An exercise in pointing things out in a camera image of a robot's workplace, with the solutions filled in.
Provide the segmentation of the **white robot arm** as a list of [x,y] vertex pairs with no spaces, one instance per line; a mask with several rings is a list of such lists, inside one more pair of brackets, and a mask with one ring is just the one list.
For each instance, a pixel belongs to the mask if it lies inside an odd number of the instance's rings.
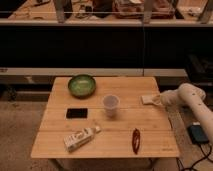
[[164,91],[154,96],[152,100],[155,105],[187,105],[213,144],[213,112],[203,102],[205,96],[202,89],[189,83],[183,83],[176,90]]

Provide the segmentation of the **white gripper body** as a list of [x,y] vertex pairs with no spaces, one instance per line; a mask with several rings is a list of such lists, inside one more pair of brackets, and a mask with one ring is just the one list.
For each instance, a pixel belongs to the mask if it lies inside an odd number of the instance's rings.
[[155,105],[172,106],[180,102],[178,92],[176,90],[167,90],[153,98]]

